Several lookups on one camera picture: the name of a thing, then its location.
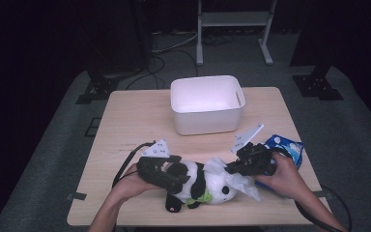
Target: person's right hand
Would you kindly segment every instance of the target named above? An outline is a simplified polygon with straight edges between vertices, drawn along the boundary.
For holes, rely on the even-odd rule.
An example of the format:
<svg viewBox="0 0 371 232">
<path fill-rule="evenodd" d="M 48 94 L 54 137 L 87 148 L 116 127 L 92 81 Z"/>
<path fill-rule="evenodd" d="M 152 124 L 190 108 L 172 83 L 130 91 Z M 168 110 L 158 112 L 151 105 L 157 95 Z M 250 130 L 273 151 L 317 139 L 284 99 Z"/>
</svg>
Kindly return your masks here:
<svg viewBox="0 0 371 232">
<path fill-rule="evenodd" d="M 302 199 L 306 194 L 312 193 L 297 171 L 292 159 L 286 158 L 279 153 L 273 153 L 272 158 L 276 162 L 275 173 L 272 176 L 254 176 L 255 180 L 294 200 Z"/>
</svg>

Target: person's forearm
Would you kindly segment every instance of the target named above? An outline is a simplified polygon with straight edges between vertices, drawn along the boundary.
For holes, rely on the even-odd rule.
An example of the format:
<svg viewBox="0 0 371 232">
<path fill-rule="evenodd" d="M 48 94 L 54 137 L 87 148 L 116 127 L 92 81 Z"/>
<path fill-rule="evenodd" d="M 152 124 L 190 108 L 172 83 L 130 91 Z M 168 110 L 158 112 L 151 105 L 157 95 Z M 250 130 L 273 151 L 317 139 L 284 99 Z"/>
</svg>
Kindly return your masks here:
<svg viewBox="0 0 371 232">
<path fill-rule="evenodd" d="M 113 199 L 112 197 L 108 197 L 103 205 L 101 205 L 89 231 L 112 231 L 116 224 L 117 215 L 119 215 L 120 208 L 124 202 L 124 199 Z"/>
<path fill-rule="evenodd" d="M 316 197 L 313 192 L 310 192 L 307 197 L 303 197 L 297 200 L 303 209 L 317 220 L 330 225 L 341 231 L 347 231 L 347 229 L 333 216 L 328 208 L 322 203 L 322 201 Z"/>
</svg>

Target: white marker tag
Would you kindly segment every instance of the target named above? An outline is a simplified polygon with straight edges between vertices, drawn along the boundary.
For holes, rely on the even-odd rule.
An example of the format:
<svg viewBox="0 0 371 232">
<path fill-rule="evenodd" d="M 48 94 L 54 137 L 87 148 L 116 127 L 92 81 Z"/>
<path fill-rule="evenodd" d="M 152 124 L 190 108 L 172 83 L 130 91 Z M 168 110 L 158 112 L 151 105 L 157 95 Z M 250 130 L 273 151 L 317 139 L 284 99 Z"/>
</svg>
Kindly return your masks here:
<svg viewBox="0 0 371 232">
<path fill-rule="evenodd" d="M 244 133 L 236 135 L 234 147 L 231 148 L 232 153 L 237 153 L 243 146 L 245 146 L 257 133 L 264 127 L 264 124 L 258 124 L 255 128 L 247 130 Z"/>
<path fill-rule="evenodd" d="M 151 158 L 169 158 L 170 152 L 168 151 L 165 139 L 161 139 L 159 142 L 149 147 L 146 151 L 143 152 L 142 156 Z"/>
</svg>

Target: white metal stand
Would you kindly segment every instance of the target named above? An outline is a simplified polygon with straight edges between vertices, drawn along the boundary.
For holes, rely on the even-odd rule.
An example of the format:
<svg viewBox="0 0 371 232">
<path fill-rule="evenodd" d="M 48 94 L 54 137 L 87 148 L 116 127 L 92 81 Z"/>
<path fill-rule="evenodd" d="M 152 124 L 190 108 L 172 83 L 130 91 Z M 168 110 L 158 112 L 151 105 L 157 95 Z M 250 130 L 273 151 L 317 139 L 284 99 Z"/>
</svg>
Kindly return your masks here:
<svg viewBox="0 0 371 232">
<path fill-rule="evenodd" d="M 267 65 L 273 61 L 267 48 L 267 40 L 270 34 L 273 13 L 277 0 L 272 0 L 268 12 L 238 12 L 238 13 L 203 13 L 202 0 L 198 0 L 198 32 L 197 32 L 197 65 L 203 65 L 203 27 L 216 26 L 265 26 L 264 37 L 258 40 Z"/>
</svg>

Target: blue package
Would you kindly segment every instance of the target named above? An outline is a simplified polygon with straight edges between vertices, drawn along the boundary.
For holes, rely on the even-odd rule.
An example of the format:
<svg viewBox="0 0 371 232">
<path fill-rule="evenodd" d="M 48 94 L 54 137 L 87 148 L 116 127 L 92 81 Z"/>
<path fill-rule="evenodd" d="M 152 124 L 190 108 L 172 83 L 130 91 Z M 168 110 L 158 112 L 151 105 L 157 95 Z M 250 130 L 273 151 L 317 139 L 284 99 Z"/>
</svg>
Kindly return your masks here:
<svg viewBox="0 0 371 232">
<path fill-rule="evenodd" d="M 295 167 L 297 169 L 300 169 L 300 165 L 302 164 L 302 150 L 304 147 L 302 142 L 296 142 L 280 135 L 274 134 L 265 142 L 264 145 L 268 148 L 278 147 L 285 149 L 294 160 Z M 270 189 L 273 191 L 273 189 L 261 182 L 255 181 L 255 184 L 259 187 L 263 187 L 265 189 Z"/>
</svg>

